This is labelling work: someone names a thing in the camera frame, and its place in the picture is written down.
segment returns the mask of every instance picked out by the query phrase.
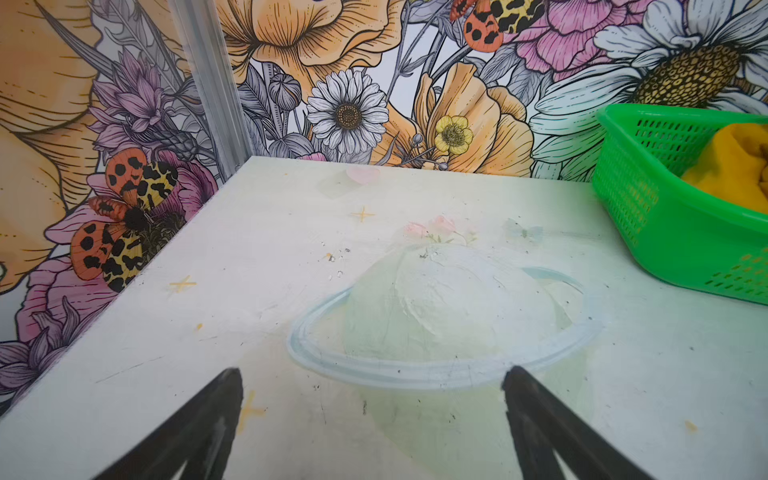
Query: yellow star sticker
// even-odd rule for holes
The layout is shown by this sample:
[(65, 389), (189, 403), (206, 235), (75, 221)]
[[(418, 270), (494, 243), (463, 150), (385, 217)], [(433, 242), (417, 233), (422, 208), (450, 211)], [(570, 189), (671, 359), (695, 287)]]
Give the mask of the yellow star sticker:
[(248, 401), (245, 402), (245, 406), (242, 410), (240, 410), (240, 419), (237, 421), (237, 433), (242, 433), (245, 429), (246, 421), (248, 420), (248, 417), (254, 416), (254, 417), (263, 417), (266, 415), (266, 409), (255, 409), (254, 407), (250, 406), (251, 402), (253, 401), (253, 397), (256, 395), (256, 392), (251, 390), (248, 392)]
[(187, 280), (189, 279), (190, 279), (190, 276), (187, 275), (186, 277), (184, 277), (184, 280), (181, 280), (180, 282), (176, 282), (176, 283), (169, 283), (168, 285), (174, 288), (174, 292), (181, 293), (184, 291), (185, 288), (197, 285), (197, 282), (187, 282)]
[(357, 214), (350, 214), (350, 215), (356, 215), (360, 217), (360, 223), (362, 223), (366, 217), (373, 217), (376, 214), (367, 214), (365, 206), (362, 207), (362, 211), (358, 212)]

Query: yellow cloth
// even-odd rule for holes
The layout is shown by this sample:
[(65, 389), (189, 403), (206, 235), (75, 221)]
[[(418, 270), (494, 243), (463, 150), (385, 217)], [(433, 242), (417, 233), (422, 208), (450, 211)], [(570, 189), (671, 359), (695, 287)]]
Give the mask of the yellow cloth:
[(721, 129), (682, 178), (710, 195), (768, 215), (768, 127)]

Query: white daisy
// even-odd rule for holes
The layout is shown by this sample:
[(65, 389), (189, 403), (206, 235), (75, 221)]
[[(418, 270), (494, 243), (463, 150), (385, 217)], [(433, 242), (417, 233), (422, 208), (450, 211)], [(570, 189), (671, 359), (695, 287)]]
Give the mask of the white daisy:
[(385, 94), (361, 71), (333, 72), (318, 81), (307, 103), (307, 119), (323, 145), (341, 154), (372, 150), (389, 120)]
[(550, 86), (531, 129), (535, 177), (590, 180), (604, 130), (594, 114), (610, 104), (663, 104), (768, 114), (768, 105), (733, 86), (768, 88), (768, 2), (656, 0), (643, 25), (611, 26), (594, 44), (617, 62)]

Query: daisy center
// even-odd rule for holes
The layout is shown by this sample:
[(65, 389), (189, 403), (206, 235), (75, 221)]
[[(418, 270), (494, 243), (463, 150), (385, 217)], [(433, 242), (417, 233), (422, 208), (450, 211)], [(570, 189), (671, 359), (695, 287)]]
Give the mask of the daisy center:
[(725, 45), (684, 51), (651, 71), (631, 102), (704, 107), (733, 80), (738, 67), (739, 53)]
[(354, 130), (362, 123), (362, 112), (355, 104), (341, 104), (336, 109), (336, 123), (344, 130)]

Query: floral wallpaper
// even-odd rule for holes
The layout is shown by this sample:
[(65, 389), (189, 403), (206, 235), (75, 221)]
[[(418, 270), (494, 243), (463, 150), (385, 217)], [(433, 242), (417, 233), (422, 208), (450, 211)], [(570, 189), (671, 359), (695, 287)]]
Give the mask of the floral wallpaper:
[(223, 183), (166, 0), (0, 12), (0, 414)]
[(766, 0), (216, 0), (258, 154), (589, 181), (616, 103), (768, 114)]

